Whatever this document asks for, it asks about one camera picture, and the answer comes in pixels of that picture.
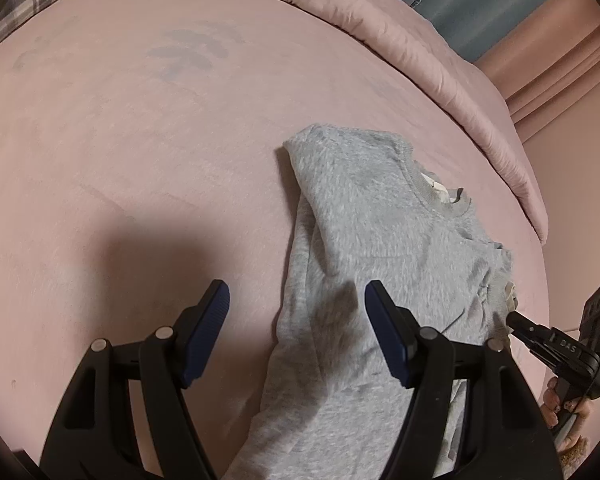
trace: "person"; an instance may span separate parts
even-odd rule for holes
[[[582,428],[592,413],[592,402],[587,398],[580,402],[578,398],[561,403],[560,397],[555,392],[557,383],[557,377],[549,379],[546,385],[547,388],[542,395],[540,411],[549,429],[558,424],[560,410],[568,410],[568,412],[578,414],[578,418],[573,423],[567,437],[557,447],[564,477],[568,478],[587,457],[589,440],[582,436]]]

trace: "black handheld device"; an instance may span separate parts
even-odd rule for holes
[[[555,391],[561,405],[579,397],[600,397],[600,287],[584,304],[577,341],[557,328],[535,324],[518,312],[507,316],[507,325],[558,377]],[[556,443],[564,439],[574,420],[567,410],[558,412],[558,424],[552,428]]]

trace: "human hand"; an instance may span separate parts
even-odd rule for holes
[[[565,402],[563,406],[560,405],[560,397],[555,393],[555,386],[558,383],[558,378],[553,377],[549,379],[546,384],[547,389],[544,391],[542,395],[542,406],[540,406],[540,411],[542,412],[542,417],[549,429],[558,424],[558,415],[557,413],[560,410],[564,409],[568,412],[574,412],[578,414],[576,421],[573,423],[567,437],[562,441],[560,446],[558,446],[558,452],[563,452],[568,449],[571,449],[582,434],[582,428],[584,423],[589,418],[589,415],[592,412],[592,405],[590,399],[584,399],[580,402],[580,398],[569,400]]]

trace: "ribbed neckline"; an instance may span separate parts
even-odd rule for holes
[[[471,206],[471,198],[464,189],[449,189],[449,195],[458,197],[453,203],[440,202],[435,191],[421,175],[413,161],[413,148],[400,137],[397,138],[398,155],[405,179],[410,183],[413,192],[429,210],[444,218],[458,218],[465,215]]]

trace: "metal screw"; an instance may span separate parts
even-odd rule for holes
[[[500,339],[489,339],[487,346],[494,352],[502,352],[504,350],[504,343]]]
[[[104,339],[96,339],[93,343],[91,343],[91,350],[94,352],[101,352],[107,347],[107,341]]]
[[[173,335],[173,328],[170,326],[161,326],[155,331],[155,336],[158,339],[168,339]]]
[[[438,331],[430,326],[423,326],[420,329],[420,337],[423,339],[435,339],[438,337]]]

